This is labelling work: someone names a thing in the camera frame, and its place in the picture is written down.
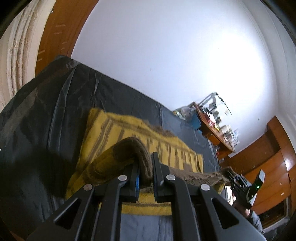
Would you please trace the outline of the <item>person's right hand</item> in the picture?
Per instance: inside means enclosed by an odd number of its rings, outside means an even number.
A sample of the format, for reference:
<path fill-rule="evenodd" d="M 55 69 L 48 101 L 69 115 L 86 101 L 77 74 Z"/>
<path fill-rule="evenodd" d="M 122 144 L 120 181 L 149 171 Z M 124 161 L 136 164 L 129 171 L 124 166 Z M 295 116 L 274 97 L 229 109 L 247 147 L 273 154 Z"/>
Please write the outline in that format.
<path fill-rule="evenodd" d="M 233 208 L 235 208 L 241 215 L 243 215 L 245 218 L 248 218 L 250 215 L 250 210 L 247 209 L 245 206 L 241 204 L 239 199 L 236 199 L 232 205 Z"/>

